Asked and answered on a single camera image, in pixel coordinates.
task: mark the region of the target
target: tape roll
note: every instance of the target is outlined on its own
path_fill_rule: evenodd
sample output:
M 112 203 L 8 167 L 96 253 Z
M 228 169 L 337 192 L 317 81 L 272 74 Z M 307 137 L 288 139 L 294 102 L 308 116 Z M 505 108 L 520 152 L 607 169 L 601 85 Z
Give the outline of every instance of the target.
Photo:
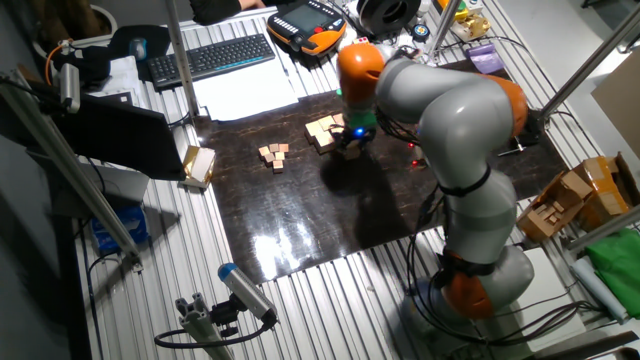
M 358 0 L 362 26 L 373 35 L 398 31 L 411 21 L 420 0 Z

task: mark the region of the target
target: orange and black controller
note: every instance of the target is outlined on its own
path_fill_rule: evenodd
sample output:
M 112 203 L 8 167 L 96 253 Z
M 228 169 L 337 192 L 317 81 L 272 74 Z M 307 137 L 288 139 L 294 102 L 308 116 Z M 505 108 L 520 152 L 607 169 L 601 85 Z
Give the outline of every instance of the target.
M 313 0 L 271 15 L 267 20 L 267 29 L 274 37 L 309 55 L 332 49 L 346 28 L 339 11 Z

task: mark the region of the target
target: cable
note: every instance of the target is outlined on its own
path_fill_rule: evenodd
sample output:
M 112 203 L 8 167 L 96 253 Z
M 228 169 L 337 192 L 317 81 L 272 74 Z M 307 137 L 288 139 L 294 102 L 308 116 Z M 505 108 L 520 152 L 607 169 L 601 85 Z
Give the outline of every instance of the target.
M 332 5 L 333 8 L 338 9 L 342 15 L 344 16 L 345 20 L 347 21 L 347 23 L 349 23 L 349 25 L 351 26 L 351 28 L 356 32 L 356 34 L 358 35 L 358 37 L 362 37 L 361 35 L 364 35 L 366 37 L 370 37 L 371 34 L 363 31 L 360 29 L 360 27 L 358 27 L 356 25 L 356 23 L 353 21 L 353 19 L 351 18 L 351 16 L 349 16 L 349 13 L 347 13 L 342 6 L 338 6 L 338 4 L 335 3 L 335 1 L 333 0 L 328 0 L 328 2 Z
M 241 342 L 249 341 L 251 339 L 255 339 L 256 337 L 260 336 L 263 332 L 267 331 L 268 329 L 269 329 L 269 326 L 267 326 L 267 324 L 264 324 L 264 325 L 262 325 L 262 327 L 260 329 L 258 329 L 258 331 L 254 332 L 253 334 L 241 336 L 241 337 L 236 338 L 236 339 L 221 340 L 221 341 L 207 341 L 207 342 L 199 342 L 199 343 L 195 343 L 195 344 L 172 343 L 172 342 L 166 342 L 166 341 L 162 341 L 161 340 L 161 339 L 169 337 L 169 336 L 180 335 L 180 334 L 186 334 L 187 333 L 186 330 L 180 329 L 180 330 L 171 330 L 171 331 L 167 331 L 165 333 L 162 333 L 162 334 L 156 336 L 153 339 L 153 341 L 156 343 L 156 345 L 164 347 L 164 348 L 168 348 L 168 349 L 202 349 L 202 348 L 208 348 L 208 347 L 220 347 L 220 346 L 234 345 L 234 344 L 239 344 Z
M 429 199 L 433 199 L 434 197 L 434 193 L 435 193 L 435 189 L 434 191 L 431 192 L 431 194 L 429 194 L 428 196 L 428 200 Z M 575 316 L 579 310 L 593 310 L 593 311 L 601 311 L 600 309 L 597 309 L 595 306 L 593 306 L 592 304 L 588 303 L 587 301 L 577 301 L 577 302 L 573 302 L 567 305 L 563 305 L 560 306 L 556 309 L 553 309 L 551 311 L 549 311 L 548 313 L 542 315 L 541 317 L 539 317 L 538 319 L 532 321 L 531 323 L 523 326 L 522 328 L 516 330 L 515 332 L 512 332 L 510 334 L 507 334 L 501 338 L 498 339 L 494 339 L 494 340 L 489 340 L 486 338 L 478 338 L 475 336 L 470 336 L 467 334 L 463 334 L 460 332 L 457 332 L 451 328 L 449 328 L 441 319 L 438 318 L 438 316 L 436 315 L 435 311 L 434 311 L 434 307 L 433 307 L 433 303 L 432 303 L 432 296 L 431 296 L 431 282 L 427 283 L 427 301 L 425 301 L 424 297 L 422 296 L 422 292 L 419 291 L 419 289 L 417 288 L 417 274 L 415 271 L 415 252 L 416 252 L 416 239 L 417 239 L 417 234 L 419 232 L 421 223 L 423 220 L 425 219 L 430 219 L 430 216 L 433 215 L 433 212 L 436 211 L 436 209 L 438 208 L 439 204 L 442 202 L 442 200 L 444 199 L 444 197 L 440 198 L 440 200 L 436 203 L 436 206 L 433 209 L 427 209 L 427 213 L 426 215 L 423 216 L 423 214 L 421 214 L 417 224 L 416 224 L 416 231 L 413 235 L 410 236 L 410 243 L 409 246 L 407 247 L 407 253 L 406 253 L 406 261 L 407 261 L 407 283 L 409 286 L 409 293 L 411 296 L 411 299 L 415 305 L 415 308 L 418 310 L 418 312 L 420 313 L 420 315 L 425 319 L 425 321 L 427 321 L 431 326 L 433 326 L 434 328 L 446 333 L 449 336 L 452 336 L 454 338 L 457 338 L 459 340 L 465 341 L 465 342 L 469 342 L 469 343 L 475 343 L 475 344 L 481 344 L 481 345 L 487 345 L 487 346 L 512 346 L 512 345 L 517 345 L 517 344 L 521 344 L 524 342 L 528 342 L 531 341 L 537 337 L 540 337 L 542 335 L 545 335 L 547 333 L 549 333 L 550 331 L 553 331 L 554 329 L 562 326 L 563 324 L 565 324 L 567 321 L 571 320 L 571 318 L 573 316 Z M 412 296 L 411 294 L 411 279 L 413 278 L 414 283 L 416 284 L 416 294 L 417 297 L 419 298 L 421 304 L 422 304 L 422 308 L 424 308 L 424 310 L 427 311 L 427 313 L 429 314 L 429 316 L 427 316 L 421 309 L 421 307 L 418 305 L 417 301 L 416 301 L 416 296 Z M 548 319 L 546 322 L 544 322 L 542 325 L 540 325 L 538 328 L 536 328 L 534 331 L 532 331 L 529 335 L 522 335 L 520 337 L 517 338 L 513 338 L 515 335 L 534 327 L 535 325 L 539 324 L 540 322 L 545 321 L 546 319 Z
M 116 261 L 119 264 L 120 260 L 118 260 L 118 259 L 105 259 L 107 256 L 110 256 L 110 255 L 113 255 L 113 254 L 118 254 L 118 253 L 120 253 L 120 249 L 118 249 L 116 251 L 112 251 L 112 252 L 110 252 L 108 254 L 104 254 L 104 255 L 100 256 L 99 258 L 97 258 L 94 262 L 91 263 L 91 266 L 89 266 L 89 270 L 87 270 L 87 276 L 89 276 L 89 274 L 91 273 L 91 270 L 93 269 L 93 267 L 96 266 L 102 260 Z
M 574 285 L 576 285 L 577 283 L 578 283 L 578 280 L 576 280 L 573 284 L 571 284 L 571 285 L 567 286 L 567 287 L 565 288 L 567 291 L 565 291 L 563 294 L 560 294 L 560 295 L 558 295 L 558 296 L 554 296 L 554 297 L 549 298 L 549 299 L 546 299 L 546 300 L 541 300 L 541 301 L 535 302 L 535 303 L 533 303 L 533 304 L 527 305 L 527 306 L 525 306 L 525 307 L 523 307 L 523 308 L 521 308 L 521 309 L 518 309 L 518 310 L 510 311 L 510 312 L 507 312 L 507 313 L 504 313 L 504 314 L 500 314 L 500 315 L 494 315 L 493 317 L 494 317 L 494 318 L 498 318 L 498 317 L 502 317 L 502 316 L 507 316 L 507 315 L 517 314 L 517 313 L 519 313 L 519 312 L 521 312 L 521 311 L 525 311 L 525 310 L 527 310 L 527 309 L 529 309 L 529 308 L 532 308 L 532 307 L 534 307 L 534 306 L 536 306 L 536 305 L 540 305 L 540 304 L 544 304 L 544 303 L 549 302 L 549 301 L 553 301 L 553 300 L 556 300 L 556 299 L 560 299 L 561 297 L 568 295 L 568 294 L 569 294 L 569 292 L 571 292 L 571 288 L 572 288 Z
M 91 167 L 93 167 L 93 170 L 96 171 L 96 174 L 98 174 L 98 177 L 100 178 L 100 184 L 102 184 L 102 195 L 106 195 L 107 193 L 107 188 L 104 184 L 104 178 L 102 177 L 102 174 L 100 173 L 100 170 L 98 170 L 98 167 L 96 166 L 96 164 L 93 163 L 93 160 L 91 160 L 91 158 L 85 156 L 85 158 L 87 159 L 87 161 L 89 161 L 89 164 L 91 164 Z
M 35 96 L 36 98 L 38 98 L 38 99 L 40 99 L 40 100 L 42 100 L 44 102 L 48 102 L 49 104 L 53 105 L 54 107 L 57 107 L 57 108 L 60 108 L 60 109 L 63 109 L 63 110 L 66 111 L 66 108 L 64 107 L 64 105 L 62 105 L 59 101 L 52 100 L 49 97 L 44 96 L 42 94 L 39 94 L 39 93 L 33 91 L 32 89 L 29 89 L 29 88 L 24 87 L 24 86 L 12 81 L 12 80 L 9 80 L 6 77 L 0 77 L 0 84 L 7 84 L 7 85 L 10 85 L 10 86 L 13 86 L 14 88 L 20 89 L 20 90 L 22 90 L 22 91 L 24 91 L 26 93 L 29 93 L 29 94 Z

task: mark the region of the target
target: green bag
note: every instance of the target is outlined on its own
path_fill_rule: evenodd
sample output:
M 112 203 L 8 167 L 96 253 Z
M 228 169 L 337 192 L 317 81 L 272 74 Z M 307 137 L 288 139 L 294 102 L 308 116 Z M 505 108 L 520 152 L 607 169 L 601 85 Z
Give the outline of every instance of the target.
M 629 315 L 640 318 L 640 235 L 623 229 L 587 247 L 596 274 Z

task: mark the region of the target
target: desk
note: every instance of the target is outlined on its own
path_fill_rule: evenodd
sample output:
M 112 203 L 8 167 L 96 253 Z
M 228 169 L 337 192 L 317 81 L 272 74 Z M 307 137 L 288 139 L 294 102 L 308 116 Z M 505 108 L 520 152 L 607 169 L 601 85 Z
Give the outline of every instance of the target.
M 207 28 L 191 22 L 182 24 L 189 47 L 218 39 L 222 34 L 242 35 L 245 29 L 264 30 L 269 9 L 259 10 L 221 25 Z M 485 1 L 484 14 L 493 27 L 489 35 L 508 36 L 523 41 L 513 25 L 503 15 L 495 0 Z M 435 29 L 438 16 L 431 11 L 428 25 Z M 95 44 L 104 44 L 107 38 Z M 453 43 L 452 37 L 445 45 Z M 519 83 L 532 107 L 541 107 L 554 93 L 544 73 L 520 48 L 498 42 L 497 51 L 507 65 L 509 75 Z M 289 69 L 290 81 L 300 98 L 332 89 L 329 83 L 335 72 L 326 64 L 306 70 L 288 57 L 278 53 L 279 60 Z M 460 51 L 443 54 L 445 62 L 463 59 Z M 184 92 L 155 93 L 149 83 L 141 83 L 149 106 L 164 112 L 167 121 L 180 119 L 186 110 Z M 566 107 L 561 110 L 571 111 Z M 568 167 L 598 155 L 599 148 L 578 122 L 568 117 L 554 116 L 548 129 L 550 141 Z M 198 144 L 197 134 L 190 125 L 175 130 L 175 137 L 183 151 L 188 144 Z M 87 323 L 94 359 L 100 358 L 98 338 L 105 359 L 205 359 L 204 352 L 171 351 L 153 344 L 153 336 L 170 329 L 179 329 L 178 312 L 173 301 L 190 298 L 199 291 L 209 305 L 225 301 L 229 292 L 218 280 L 218 267 L 232 260 L 229 243 L 220 217 L 218 197 L 211 188 L 185 189 L 175 182 L 151 181 L 144 199 L 152 239 L 140 246 L 145 270 L 134 274 L 120 269 L 116 262 L 98 264 L 89 280 L 96 291 L 94 323 L 87 290 L 85 264 L 96 259 L 91 240 L 76 241 L 79 273 L 85 295 Z M 520 202 L 521 211 L 528 201 Z M 575 235 L 567 228 L 563 235 Z M 522 241 L 522 233 L 514 229 L 509 243 Z M 404 277 L 398 272 L 404 267 L 403 251 L 408 241 L 402 239 L 368 250 L 357 251 L 329 263 L 313 266 L 259 287 L 278 308 L 280 324 L 275 332 L 267 332 L 257 339 L 231 346 L 237 359 L 430 359 L 430 352 L 409 336 L 406 323 L 398 309 L 403 299 Z M 435 232 L 418 237 L 420 255 L 419 276 L 433 274 L 437 269 L 434 252 L 441 251 L 442 242 Z M 559 237 L 543 245 L 564 285 L 573 283 L 566 262 L 559 251 Z M 574 300 L 588 299 L 579 286 L 571 288 Z M 593 319 L 586 314 L 584 321 Z M 400 324 L 398 332 L 391 329 Z M 240 315 L 242 335 L 257 330 L 251 315 Z M 176 341 L 186 341 L 184 337 Z M 470 353 L 478 359 L 490 359 L 484 347 L 470 346 L 454 353 L 454 358 L 466 359 Z

